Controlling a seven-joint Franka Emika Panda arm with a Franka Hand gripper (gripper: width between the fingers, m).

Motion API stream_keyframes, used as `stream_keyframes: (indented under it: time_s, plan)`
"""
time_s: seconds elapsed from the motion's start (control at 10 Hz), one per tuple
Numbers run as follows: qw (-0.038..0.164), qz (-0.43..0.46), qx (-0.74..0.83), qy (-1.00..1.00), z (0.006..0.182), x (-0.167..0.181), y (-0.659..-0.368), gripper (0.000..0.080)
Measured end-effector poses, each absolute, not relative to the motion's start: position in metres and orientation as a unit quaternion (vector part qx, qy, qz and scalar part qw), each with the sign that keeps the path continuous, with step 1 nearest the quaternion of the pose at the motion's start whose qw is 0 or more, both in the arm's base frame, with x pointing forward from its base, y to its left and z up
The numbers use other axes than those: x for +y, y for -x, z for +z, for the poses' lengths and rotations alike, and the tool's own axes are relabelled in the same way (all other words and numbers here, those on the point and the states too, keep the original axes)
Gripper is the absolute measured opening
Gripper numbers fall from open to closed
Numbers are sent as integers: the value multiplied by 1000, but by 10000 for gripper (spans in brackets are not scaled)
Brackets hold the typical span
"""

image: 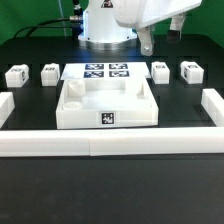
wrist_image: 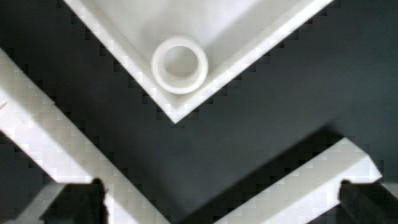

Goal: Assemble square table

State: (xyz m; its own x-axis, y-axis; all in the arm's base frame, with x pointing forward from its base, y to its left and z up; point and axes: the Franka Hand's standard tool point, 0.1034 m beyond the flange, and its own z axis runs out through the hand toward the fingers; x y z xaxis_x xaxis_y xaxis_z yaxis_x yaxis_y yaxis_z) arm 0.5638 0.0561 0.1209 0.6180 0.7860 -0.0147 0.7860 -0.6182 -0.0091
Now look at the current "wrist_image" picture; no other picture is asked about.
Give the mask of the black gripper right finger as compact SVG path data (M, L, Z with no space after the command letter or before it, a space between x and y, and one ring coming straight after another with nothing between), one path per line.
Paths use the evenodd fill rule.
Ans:
M398 224L398 197L379 182L345 180L338 199L356 224Z

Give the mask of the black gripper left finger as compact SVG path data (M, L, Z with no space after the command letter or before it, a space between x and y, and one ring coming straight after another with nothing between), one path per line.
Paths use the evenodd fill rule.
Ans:
M100 179L64 186L40 220L45 224L109 224L105 186Z

